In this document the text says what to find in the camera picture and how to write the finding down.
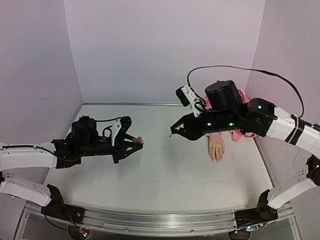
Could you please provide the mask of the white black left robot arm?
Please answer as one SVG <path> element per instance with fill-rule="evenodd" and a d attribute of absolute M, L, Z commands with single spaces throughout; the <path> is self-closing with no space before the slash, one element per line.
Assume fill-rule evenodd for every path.
<path fill-rule="evenodd" d="M 0 191 L 41 206 L 41 214 L 73 224 L 83 222 L 85 209 L 66 204 L 58 187 L 38 184 L 15 176 L 12 169 L 67 169 L 82 162 L 83 157 L 111 156 L 114 164 L 143 148 L 141 137 L 127 134 L 132 124 L 129 116 L 112 119 L 113 125 L 99 134 L 98 120 L 82 116 L 71 125 L 64 139 L 21 145 L 0 145 Z"/>

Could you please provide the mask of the pink nail polish bottle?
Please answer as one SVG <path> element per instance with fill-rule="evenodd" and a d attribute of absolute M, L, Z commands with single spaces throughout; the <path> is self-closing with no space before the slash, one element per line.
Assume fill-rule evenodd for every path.
<path fill-rule="evenodd" d="M 143 144 L 143 143 L 144 143 L 141 136 L 139 136 L 139 137 L 137 137 L 137 138 L 134 138 L 134 139 L 132 140 L 132 142 L 133 142 L 133 143 L 138 143 L 138 144 Z"/>

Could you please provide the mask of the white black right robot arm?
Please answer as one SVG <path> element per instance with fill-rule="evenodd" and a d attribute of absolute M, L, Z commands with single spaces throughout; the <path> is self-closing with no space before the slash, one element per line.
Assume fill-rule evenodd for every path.
<path fill-rule="evenodd" d="M 255 208 L 234 213 L 236 227 L 252 228 L 278 218 L 278 209 L 285 203 L 320 185 L 320 126 L 290 114 L 273 103 L 253 98 L 244 103 L 235 83 L 217 81 L 205 89 L 211 105 L 201 106 L 201 99 L 189 86 L 176 90 L 184 107 L 192 110 L 181 117 L 170 130 L 190 141 L 209 133 L 240 130 L 260 137 L 282 140 L 311 154 L 306 166 L 285 183 L 264 191 Z"/>

